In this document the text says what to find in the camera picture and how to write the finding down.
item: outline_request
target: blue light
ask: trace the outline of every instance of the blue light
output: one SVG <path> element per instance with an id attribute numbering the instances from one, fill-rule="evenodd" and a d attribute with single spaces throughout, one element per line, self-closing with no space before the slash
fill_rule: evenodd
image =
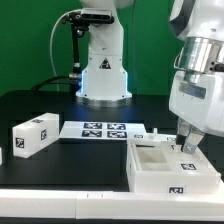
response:
<path id="1" fill-rule="evenodd" d="M 82 81 L 81 81 L 81 85 L 82 85 L 82 86 L 81 86 L 81 90 L 80 90 L 80 93 L 81 93 L 81 94 L 83 94 L 83 83 L 84 83 L 84 77 L 85 77 L 84 74 L 85 74 L 85 72 L 82 71 Z"/>

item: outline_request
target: white container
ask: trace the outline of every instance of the white container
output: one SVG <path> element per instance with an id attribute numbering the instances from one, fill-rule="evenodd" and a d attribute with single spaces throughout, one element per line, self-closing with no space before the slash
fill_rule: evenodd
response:
<path id="1" fill-rule="evenodd" d="M 59 115 L 46 113 L 13 128 L 13 154 L 28 158 L 58 138 Z"/>
<path id="2" fill-rule="evenodd" d="M 127 176 L 130 191 L 135 193 L 216 193 L 221 180 L 199 149 L 187 155 L 168 141 L 155 147 L 129 142 Z"/>

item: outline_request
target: black tabletop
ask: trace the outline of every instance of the black tabletop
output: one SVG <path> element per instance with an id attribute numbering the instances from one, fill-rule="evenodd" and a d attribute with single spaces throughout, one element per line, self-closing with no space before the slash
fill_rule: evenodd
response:
<path id="1" fill-rule="evenodd" d="M 60 128 L 64 121 L 143 123 L 148 132 L 158 128 L 159 133 L 176 134 L 177 117 L 169 111 L 167 96 L 137 95 L 128 106 L 99 109 L 72 102 L 69 93 L 9 92 L 0 98 L 0 147 L 3 150 L 1 188 L 129 191 L 125 141 L 57 141 L 29 159 L 14 157 L 12 127 L 46 112 L 60 115 Z M 215 168 L 224 174 L 223 143 L 222 138 L 206 135 L 200 148 Z M 7 220 L 0 219 L 0 223 L 9 223 Z M 24 219 L 17 222 L 19 220 L 21 223 L 32 223 Z M 90 223 L 85 220 L 76 222 Z"/>

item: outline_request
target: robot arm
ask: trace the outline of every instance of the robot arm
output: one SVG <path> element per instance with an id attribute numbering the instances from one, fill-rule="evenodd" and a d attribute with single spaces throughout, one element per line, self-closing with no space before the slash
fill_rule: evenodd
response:
<path id="1" fill-rule="evenodd" d="M 223 11 L 223 0 L 176 0 L 170 17 L 174 34 L 185 41 L 170 110 L 179 116 L 177 144 L 189 154 L 204 133 L 224 137 Z"/>
<path id="2" fill-rule="evenodd" d="M 76 93 L 77 101 L 103 107 L 127 103 L 131 94 L 127 91 L 127 72 L 122 65 L 124 31 L 117 8 L 132 5 L 134 0 L 80 2 L 84 8 L 65 18 L 72 24 L 74 56 L 78 52 L 77 39 L 87 31 L 90 33 L 88 65 L 82 74 L 79 60 L 74 61 L 73 75 L 76 77 L 78 73 L 82 80 L 82 88 Z"/>

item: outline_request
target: robot cable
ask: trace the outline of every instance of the robot cable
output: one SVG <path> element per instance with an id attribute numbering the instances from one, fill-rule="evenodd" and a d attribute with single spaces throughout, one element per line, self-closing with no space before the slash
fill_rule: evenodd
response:
<path id="1" fill-rule="evenodd" d="M 72 11 L 69 11 L 69 12 L 66 12 L 65 14 L 63 14 L 58 20 L 57 22 L 55 23 L 53 29 L 52 29 L 52 32 L 51 32 L 51 38 L 50 38 L 50 60 L 51 60 L 51 67 L 52 67 L 52 70 L 53 70 L 53 74 L 55 77 L 57 77 L 57 71 L 56 71 L 56 68 L 55 68 L 55 64 L 54 64 L 54 59 L 53 59 L 53 41 L 54 41 L 54 35 L 55 35 L 55 32 L 56 32 L 56 29 L 59 25 L 59 23 L 61 22 L 61 20 L 69 15 L 70 13 L 73 13 L 73 12 L 77 12 L 79 10 L 72 10 Z"/>

